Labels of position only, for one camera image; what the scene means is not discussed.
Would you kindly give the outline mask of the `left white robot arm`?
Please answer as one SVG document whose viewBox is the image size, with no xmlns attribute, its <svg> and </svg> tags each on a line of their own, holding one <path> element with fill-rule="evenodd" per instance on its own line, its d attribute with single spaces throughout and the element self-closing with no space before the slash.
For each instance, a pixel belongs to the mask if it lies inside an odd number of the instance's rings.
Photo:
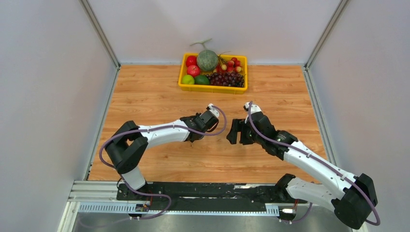
<svg viewBox="0 0 410 232">
<path fill-rule="evenodd" d="M 113 168 L 130 186 L 129 194 L 136 200 L 147 196 L 148 187 L 138 165 L 147 149 L 173 142 L 195 142 L 212 136 L 219 123 L 219 112 L 209 106 L 203 113 L 159 125 L 136 125 L 127 121 L 101 147 Z"/>
</svg>

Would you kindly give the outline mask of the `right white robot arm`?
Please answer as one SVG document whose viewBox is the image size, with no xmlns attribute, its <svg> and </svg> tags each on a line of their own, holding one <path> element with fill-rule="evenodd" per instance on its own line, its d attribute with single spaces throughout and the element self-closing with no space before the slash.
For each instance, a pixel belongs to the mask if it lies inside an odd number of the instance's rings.
<svg viewBox="0 0 410 232">
<path fill-rule="evenodd" d="M 269 155 L 295 165 L 319 181 L 313 184 L 285 174 L 277 182 L 279 200 L 288 202 L 294 198 L 319 205 L 355 230 L 365 222 L 380 225 L 376 210 L 378 199 L 370 176 L 355 175 L 331 164 L 292 134 L 276 130 L 262 112 L 250 113 L 245 119 L 233 119 L 226 138 L 233 145 L 259 144 Z"/>
</svg>

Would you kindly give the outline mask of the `dark green avocado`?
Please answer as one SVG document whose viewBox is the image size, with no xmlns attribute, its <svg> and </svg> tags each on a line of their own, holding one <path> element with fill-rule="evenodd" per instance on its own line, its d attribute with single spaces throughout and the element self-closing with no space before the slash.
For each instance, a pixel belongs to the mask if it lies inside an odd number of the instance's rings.
<svg viewBox="0 0 410 232">
<path fill-rule="evenodd" d="M 196 85 L 210 85 L 210 80 L 206 75 L 198 75 L 194 78 Z"/>
</svg>

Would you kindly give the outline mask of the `light green lime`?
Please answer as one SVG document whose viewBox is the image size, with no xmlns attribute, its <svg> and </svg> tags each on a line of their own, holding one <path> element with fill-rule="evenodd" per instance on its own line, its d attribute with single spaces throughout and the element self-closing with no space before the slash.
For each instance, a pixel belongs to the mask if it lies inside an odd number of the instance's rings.
<svg viewBox="0 0 410 232">
<path fill-rule="evenodd" d="M 194 85 L 195 84 L 195 78 L 192 75 L 184 75 L 181 78 L 181 84 L 183 85 Z"/>
</svg>

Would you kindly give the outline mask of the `dark purple grape bunch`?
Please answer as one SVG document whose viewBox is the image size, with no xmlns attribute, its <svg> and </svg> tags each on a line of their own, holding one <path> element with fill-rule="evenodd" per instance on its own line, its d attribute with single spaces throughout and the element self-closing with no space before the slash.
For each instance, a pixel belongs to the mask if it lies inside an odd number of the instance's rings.
<svg viewBox="0 0 410 232">
<path fill-rule="evenodd" d="M 236 72 L 215 72 L 206 74 L 205 77 L 209 80 L 210 85 L 212 86 L 244 87 L 246 76 Z"/>
</svg>

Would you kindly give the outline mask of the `pink red apple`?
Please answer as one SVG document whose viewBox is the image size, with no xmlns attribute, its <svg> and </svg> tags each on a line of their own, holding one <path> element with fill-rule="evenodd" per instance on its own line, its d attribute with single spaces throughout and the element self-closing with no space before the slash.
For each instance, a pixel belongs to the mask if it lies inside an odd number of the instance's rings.
<svg viewBox="0 0 410 232">
<path fill-rule="evenodd" d="M 197 65 L 190 65 L 187 67 L 187 74 L 196 77 L 201 74 L 201 69 Z"/>
</svg>

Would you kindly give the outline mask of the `yellow plastic tray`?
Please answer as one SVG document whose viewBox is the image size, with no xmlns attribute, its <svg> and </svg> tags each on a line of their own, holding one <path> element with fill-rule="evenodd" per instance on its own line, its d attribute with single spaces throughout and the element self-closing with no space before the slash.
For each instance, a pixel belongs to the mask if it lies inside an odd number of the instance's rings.
<svg viewBox="0 0 410 232">
<path fill-rule="evenodd" d="M 248 58 L 246 56 L 240 55 L 221 55 L 224 59 L 231 59 L 232 57 L 236 57 L 239 61 L 241 61 L 241 65 L 243 70 L 240 72 L 241 75 L 244 76 L 244 86 L 243 87 L 222 87 L 222 86 L 211 86 L 211 85 L 186 85 L 182 83 L 182 78 L 184 75 L 187 74 L 187 66 L 185 64 L 188 56 L 197 56 L 198 53 L 185 53 L 183 55 L 181 69 L 178 78 L 178 86 L 183 91 L 196 91 L 196 92 L 213 92 L 213 93 L 227 93 L 227 94 L 243 94 L 248 89 Z"/>
</svg>

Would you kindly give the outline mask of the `red cherry bunch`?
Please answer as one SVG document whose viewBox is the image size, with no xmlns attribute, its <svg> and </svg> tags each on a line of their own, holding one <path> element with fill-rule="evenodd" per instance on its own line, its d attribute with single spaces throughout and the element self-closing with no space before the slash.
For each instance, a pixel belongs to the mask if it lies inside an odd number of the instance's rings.
<svg viewBox="0 0 410 232">
<path fill-rule="evenodd" d="M 244 71 L 238 57 L 226 55 L 226 52 L 218 55 L 218 63 L 214 69 L 215 73 L 242 73 Z"/>
</svg>

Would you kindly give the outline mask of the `green netted melon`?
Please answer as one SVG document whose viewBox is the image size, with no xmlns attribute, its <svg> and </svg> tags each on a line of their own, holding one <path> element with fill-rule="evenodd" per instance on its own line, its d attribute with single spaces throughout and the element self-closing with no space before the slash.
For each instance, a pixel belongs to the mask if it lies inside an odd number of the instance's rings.
<svg viewBox="0 0 410 232">
<path fill-rule="evenodd" d="M 203 50 L 197 56 L 197 65 L 204 72 L 213 71 L 219 63 L 219 56 L 205 45 L 211 40 L 212 38 L 190 44 L 190 46 L 200 44 L 203 47 Z"/>
</svg>

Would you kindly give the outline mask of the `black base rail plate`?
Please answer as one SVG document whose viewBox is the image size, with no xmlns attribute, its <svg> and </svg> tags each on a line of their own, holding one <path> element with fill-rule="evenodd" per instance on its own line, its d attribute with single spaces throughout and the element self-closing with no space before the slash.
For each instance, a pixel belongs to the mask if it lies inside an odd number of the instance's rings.
<svg viewBox="0 0 410 232">
<path fill-rule="evenodd" d="M 152 210 L 163 210 L 170 204 L 172 211 L 262 212 L 267 203 L 295 203 L 283 188 L 265 184 L 152 182 L 139 191 L 141 194 L 136 194 L 119 184 L 116 199 L 152 203 Z"/>
</svg>

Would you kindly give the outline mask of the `right aluminium corner post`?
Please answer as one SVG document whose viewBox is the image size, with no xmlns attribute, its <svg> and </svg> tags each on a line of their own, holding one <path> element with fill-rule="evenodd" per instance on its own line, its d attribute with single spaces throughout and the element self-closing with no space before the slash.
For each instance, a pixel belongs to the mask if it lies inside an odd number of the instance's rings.
<svg viewBox="0 0 410 232">
<path fill-rule="evenodd" d="M 330 36 L 331 32 L 333 31 L 334 27 L 336 26 L 339 18 L 343 14 L 345 8 L 350 3 L 350 0 L 340 0 L 335 11 L 333 12 L 332 16 L 330 17 L 328 23 L 326 24 L 320 38 L 318 39 L 316 45 L 314 46 L 307 62 L 305 63 L 304 67 L 308 70 L 312 64 L 314 63 L 316 57 L 318 56 L 319 52 L 321 51 L 323 45 L 325 44 L 327 38 Z"/>
</svg>

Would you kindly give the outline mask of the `aluminium corner post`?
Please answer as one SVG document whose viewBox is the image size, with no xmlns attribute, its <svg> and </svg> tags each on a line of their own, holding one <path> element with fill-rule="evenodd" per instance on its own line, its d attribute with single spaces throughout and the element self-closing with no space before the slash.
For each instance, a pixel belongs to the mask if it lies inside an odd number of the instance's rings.
<svg viewBox="0 0 410 232">
<path fill-rule="evenodd" d="M 307 62 L 305 63 L 304 67 L 308 70 L 312 64 L 314 63 L 316 57 L 318 56 L 319 52 L 321 51 L 323 45 L 325 44 L 327 38 L 330 36 L 331 32 L 333 31 L 334 27 L 336 26 L 339 18 L 343 14 L 345 8 L 350 3 L 350 0 L 340 0 L 335 11 L 333 12 L 332 16 L 330 17 L 328 23 L 326 24 L 320 38 L 318 39 L 316 45 L 314 46 Z"/>
<path fill-rule="evenodd" d="M 103 47 L 105 48 L 106 52 L 108 53 L 112 63 L 114 64 L 114 66 L 116 67 L 117 70 L 120 69 L 121 64 L 107 38 L 107 36 L 105 35 L 103 28 L 100 24 L 100 22 L 97 19 L 97 16 L 90 4 L 90 2 L 88 0 L 79 0 L 80 4 L 82 5 L 88 19 L 90 20 L 94 30 L 96 31 Z"/>
</svg>

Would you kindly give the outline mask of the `left aluminium corner post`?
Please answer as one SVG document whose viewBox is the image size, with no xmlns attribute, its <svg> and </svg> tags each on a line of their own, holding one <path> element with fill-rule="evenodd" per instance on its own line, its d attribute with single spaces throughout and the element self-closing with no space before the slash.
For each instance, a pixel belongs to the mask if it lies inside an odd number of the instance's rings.
<svg viewBox="0 0 410 232">
<path fill-rule="evenodd" d="M 103 47 L 105 48 L 106 52 L 108 53 L 112 63 L 114 64 L 114 66 L 116 67 L 117 70 L 120 69 L 121 64 L 107 38 L 107 36 L 105 35 L 103 28 L 100 24 L 100 22 L 97 19 L 97 16 L 90 4 L 90 2 L 88 0 L 79 0 L 80 4 L 82 5 L 88 19 L 90 20 L 94 30 L 96 31 Z"/>
</svg>

